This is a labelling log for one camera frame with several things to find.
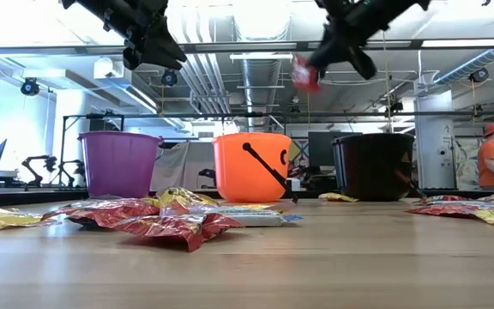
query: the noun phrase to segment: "small robot arm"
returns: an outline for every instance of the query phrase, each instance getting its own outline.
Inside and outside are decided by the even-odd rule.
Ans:
[[[157,64],[180,70],[187,60],[167,28],[165,11],[168,0],[60,0],[65,9],[79,3],[104,22],[104,29],[113,29],[125,38],[123,63],[134,70],[139,64]],[[326,9],[322,42],[307,60],[316,70],[330,64],[349,62],[365,79],[377,69],[362,50],[367,39],[418,4],[428,9],[431,0],[315,0]]]

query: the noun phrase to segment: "purple bucket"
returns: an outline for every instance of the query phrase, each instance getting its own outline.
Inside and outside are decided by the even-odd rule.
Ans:
[[[89,196],[148,196],[161,136],[100,131],[81,133],[78,139]]]

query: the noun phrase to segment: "wooden table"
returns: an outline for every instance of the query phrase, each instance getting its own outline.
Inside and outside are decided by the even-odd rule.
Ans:
[[[193,253],[70,222],[0,231],[0,309],[494,309],[494,227],[409,207],[301,201],[297,226],[233,230]]]

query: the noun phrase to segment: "monitor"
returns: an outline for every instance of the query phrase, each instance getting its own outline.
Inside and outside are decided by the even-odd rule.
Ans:
[[[308,158],[311,167],[334,166],[334,152],[331,143],[344,136],[361,135],[355,132],[308,132]]]

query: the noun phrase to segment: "black bucket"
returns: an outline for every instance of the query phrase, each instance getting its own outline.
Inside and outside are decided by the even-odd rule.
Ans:
[[[334,166],[342,194],[362,201],[390,202],[411,190],[414,137],[376,133],[333,142]]]

